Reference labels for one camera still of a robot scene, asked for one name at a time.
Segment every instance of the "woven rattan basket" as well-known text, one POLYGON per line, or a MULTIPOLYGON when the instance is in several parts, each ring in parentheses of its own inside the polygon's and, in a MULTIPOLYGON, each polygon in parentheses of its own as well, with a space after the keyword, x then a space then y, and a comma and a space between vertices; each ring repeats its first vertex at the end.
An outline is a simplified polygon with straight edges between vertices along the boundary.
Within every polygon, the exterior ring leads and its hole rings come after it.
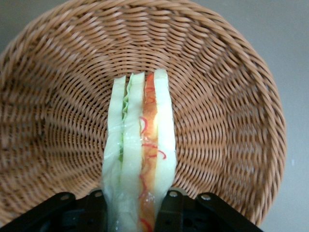
POLYGON ((26 26, 0 57, 0 221, 99 185, 113 78, 165 68, 174 186, 210 191, 253 223, 285 164, 267 65, 220 15, 183 0, 76 0, 26 26))

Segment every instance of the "gray background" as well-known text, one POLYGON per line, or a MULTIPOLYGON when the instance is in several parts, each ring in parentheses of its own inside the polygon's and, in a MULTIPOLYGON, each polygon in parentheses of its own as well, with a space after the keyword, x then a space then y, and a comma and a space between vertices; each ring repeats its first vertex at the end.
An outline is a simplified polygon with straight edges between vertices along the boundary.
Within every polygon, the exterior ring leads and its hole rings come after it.
MULTIPOLYGON (((0 0, 0 52, 32 19, 64 0, 0 0)), ((288 156, 266 232, 309 231, 309 1, 195 0, 229 21, 274 75, 287 121, 288 156)))

